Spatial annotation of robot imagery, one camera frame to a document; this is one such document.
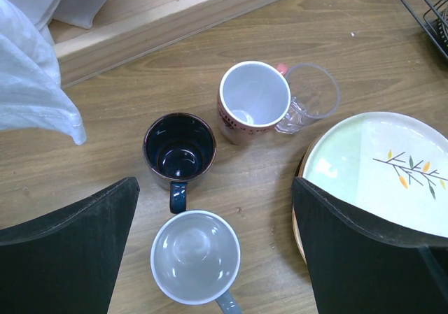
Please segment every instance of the wood grain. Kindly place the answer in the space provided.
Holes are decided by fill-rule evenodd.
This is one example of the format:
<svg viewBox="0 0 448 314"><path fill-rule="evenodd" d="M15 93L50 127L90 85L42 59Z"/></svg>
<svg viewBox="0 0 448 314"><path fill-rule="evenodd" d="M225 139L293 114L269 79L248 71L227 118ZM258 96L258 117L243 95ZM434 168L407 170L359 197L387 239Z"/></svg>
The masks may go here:
<svg viewBox="0 0 448 314"><path fill-rule="evenodd" d="M0 132L0 227L136 176L141 194L109 312L219 313L216 304L169 300L148 261L171 215L141 144L155 119L186 111L204 118L218 143L216 163L189 192L188 206L223 216L238 233L242 264L232 292L244 313L317 313L291 224L295 169L317 136L365 111L411 115L448 135L447 62L421 33L398 0L283 0L70 87L86 144L53 131ZM339 110L294 136L229 144L216 125L216 92L225 71L249 59L324 66L341 87Z"/></svg>
<svg viewBox="0 0 448 314"><path fill-rule="evenodd" d="M276 0L108 0L93 28L53 22L62 84L86 79Z"/></svg>

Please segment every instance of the orange leaf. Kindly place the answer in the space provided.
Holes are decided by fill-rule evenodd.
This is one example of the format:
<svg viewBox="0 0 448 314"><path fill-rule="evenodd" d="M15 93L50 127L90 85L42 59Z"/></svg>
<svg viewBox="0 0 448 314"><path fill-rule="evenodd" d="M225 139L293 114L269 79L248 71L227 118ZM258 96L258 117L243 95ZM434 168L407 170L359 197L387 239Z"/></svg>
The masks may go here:
<svg viewBox="0 0 448 314"><path fill-rule="evenodd" d="M429 166L431 165L431 163L430 162L427 162L426 164L425 164L425 166L423 166L423 172L427 172L428 170L429 170Z"/></svg>
<svg viewBox="0 0 448 314"><path fill-rule="evenodd" d="M408 188L409 186L407 185L406 179L404 179L402 176L400 176L400 182L403 185L404 188Z"/></svg>

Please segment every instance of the metal rack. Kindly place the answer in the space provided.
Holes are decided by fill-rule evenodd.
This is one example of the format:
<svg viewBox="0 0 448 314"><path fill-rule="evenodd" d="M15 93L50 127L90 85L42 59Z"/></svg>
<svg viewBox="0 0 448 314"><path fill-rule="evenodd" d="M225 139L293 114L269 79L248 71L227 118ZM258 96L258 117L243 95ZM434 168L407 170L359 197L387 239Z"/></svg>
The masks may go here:
<svg viewBox="0 0 448 314"><path fill-rule="evenodd" d="M412 17L419 23L421 28L429 35L429 38L437 46L439 51L448 60L448 17L443 15L444 10L448 8L448 0L438 0L432 3L430 0L424 0L429 9L422 15L418 15L406 0L401 0L402 4L411 13Z"/></svg>

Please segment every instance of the black wire rack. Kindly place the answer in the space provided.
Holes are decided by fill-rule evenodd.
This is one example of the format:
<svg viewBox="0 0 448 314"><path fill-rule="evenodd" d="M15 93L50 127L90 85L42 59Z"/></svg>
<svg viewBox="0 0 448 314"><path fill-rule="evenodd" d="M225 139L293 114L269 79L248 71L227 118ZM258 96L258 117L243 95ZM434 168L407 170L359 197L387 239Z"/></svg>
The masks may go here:
<svg viewBox="0 0 448 314"><path fill-rule="evenodd" d="M448 0L423 0L429 9L419 15L407 0L400 0L439 51L448 60Z"/></svg>

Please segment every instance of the clear glass cup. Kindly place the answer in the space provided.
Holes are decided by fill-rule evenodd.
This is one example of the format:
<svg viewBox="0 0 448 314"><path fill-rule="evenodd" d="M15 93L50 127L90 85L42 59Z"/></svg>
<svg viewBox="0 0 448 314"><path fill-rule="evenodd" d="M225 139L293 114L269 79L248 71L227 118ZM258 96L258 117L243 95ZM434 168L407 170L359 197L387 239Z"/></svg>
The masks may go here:
<svg viewBox="0 0 448 314"><path fill-rule="evenodd" d="M298 64L292 68L281 64L291 92L291 105L278 132L294 134L301 128L331 116L340 104L341 92L335 78L316 64Z"/></svg>

